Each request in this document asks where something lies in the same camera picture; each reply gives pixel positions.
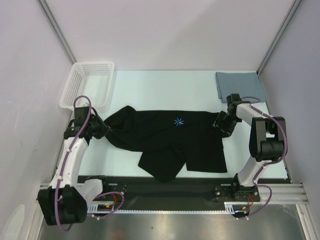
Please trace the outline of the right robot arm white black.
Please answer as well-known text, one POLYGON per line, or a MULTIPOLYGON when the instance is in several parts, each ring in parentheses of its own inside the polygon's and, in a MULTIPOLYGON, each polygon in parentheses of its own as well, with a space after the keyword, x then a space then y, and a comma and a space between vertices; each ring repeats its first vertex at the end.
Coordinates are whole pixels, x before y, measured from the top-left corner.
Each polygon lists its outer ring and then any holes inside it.
POLYGON ((219 130, 224 138, 228 138, 237 123, 242 121, 250 126, 250 157, 234 176, 230 186, 220 185, 215 188, 215 199, 218 202, 260 201, 259 178, 267 167, 281 162, 288 152, 285 119, 273 117, 249 101, 229 103, 227 112, 221 111, 212 127, 219 130))

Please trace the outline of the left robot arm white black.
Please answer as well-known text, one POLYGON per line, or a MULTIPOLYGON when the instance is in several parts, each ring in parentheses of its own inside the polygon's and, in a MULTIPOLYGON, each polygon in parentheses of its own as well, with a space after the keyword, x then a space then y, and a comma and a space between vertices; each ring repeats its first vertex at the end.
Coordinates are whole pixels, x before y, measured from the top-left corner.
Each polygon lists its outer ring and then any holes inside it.
POLYGON ((104 175, 89 176, 78 186, 80 166, 90 140, 104 138, 109 131, 104 121, 91 114, 89 120, 76 117, 63 134, 63 152, 48 188, 38 192, 37 200, 49 226, 82 223, 88 206, 97 197, 105 200, 111 188, 104 175))

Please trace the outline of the black t shirt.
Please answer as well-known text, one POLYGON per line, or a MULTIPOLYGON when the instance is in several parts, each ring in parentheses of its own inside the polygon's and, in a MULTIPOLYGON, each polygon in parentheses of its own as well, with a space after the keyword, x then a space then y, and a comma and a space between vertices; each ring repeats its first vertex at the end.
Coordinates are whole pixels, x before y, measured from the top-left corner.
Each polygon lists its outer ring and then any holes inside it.
POLYGON ((167 183, 183 167, 188 171, 226 173, 219 114, 207 111, 135 110, 125 106, 104 120, 115 147, 141 152, 138 166, 167 183))

